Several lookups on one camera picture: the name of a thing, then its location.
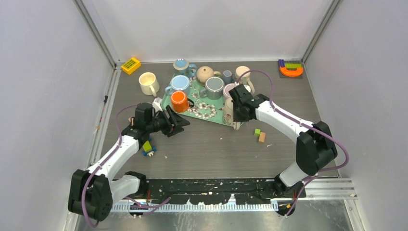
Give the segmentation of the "cream floral mug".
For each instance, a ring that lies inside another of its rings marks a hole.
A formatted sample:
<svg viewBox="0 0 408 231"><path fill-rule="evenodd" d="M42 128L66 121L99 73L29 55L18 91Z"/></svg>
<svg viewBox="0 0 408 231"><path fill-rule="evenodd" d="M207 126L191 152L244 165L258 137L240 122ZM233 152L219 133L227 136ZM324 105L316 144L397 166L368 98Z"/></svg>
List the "cream floral mug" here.
<svg viewBox="0 0 408 231"><path fill-rule="evenodd" d="M232 98L228 97L225 100L224 107L223 107L223 123L233 127L234 130L239 130L241 126L241 122L235 122L233 116L233 102Z"/></svg>

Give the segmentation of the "cream plain mug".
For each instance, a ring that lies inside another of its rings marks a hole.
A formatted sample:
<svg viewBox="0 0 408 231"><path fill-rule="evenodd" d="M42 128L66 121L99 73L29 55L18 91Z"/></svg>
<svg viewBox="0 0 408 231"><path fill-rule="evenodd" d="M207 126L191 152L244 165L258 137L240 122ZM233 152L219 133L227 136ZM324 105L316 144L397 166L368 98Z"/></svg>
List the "cream plain mug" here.
<svg viewBox="0 0 408 231"><path fill-rule="evenodd" d="M157 97L160 86L154 73L145 72L141 74L139 84L143 94Z"/></svg>

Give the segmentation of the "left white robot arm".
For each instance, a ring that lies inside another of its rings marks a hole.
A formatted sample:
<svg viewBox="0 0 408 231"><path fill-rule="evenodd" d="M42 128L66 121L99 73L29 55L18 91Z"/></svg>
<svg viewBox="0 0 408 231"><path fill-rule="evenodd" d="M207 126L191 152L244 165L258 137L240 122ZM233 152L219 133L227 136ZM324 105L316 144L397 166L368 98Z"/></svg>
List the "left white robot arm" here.
<svg viewBox="0 0 408 231"><path fill-rule="evenodd" d="M113 147L86 170L76 170L71 178L68 211L83 215L87 221L103 221L113 205L127 196L142 199L147 195L146 176L129 171L120 179L114 177L122 166L150 140L150 135L161 132L172 137L184 130L190 122L170 106L155 111L151 103L139 103L127 127L119 131Z"/></svg>

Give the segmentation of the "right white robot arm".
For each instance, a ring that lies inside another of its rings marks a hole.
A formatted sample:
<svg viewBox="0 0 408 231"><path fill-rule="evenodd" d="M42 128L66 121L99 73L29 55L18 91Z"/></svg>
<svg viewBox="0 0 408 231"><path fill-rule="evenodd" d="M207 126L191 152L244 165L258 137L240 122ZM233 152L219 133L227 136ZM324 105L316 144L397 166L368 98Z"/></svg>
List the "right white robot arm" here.
<svg viewBox="0 0 408 231"><path fill-rule="evenodd" d="M302 120L281 109L263 94L253 96L242 84L231 89L229 94L235 122L259 120L289 137L296 145L295 161L274 179L278 196L288 197L297 182L314 176L337 157L326 123Z"/></svg>

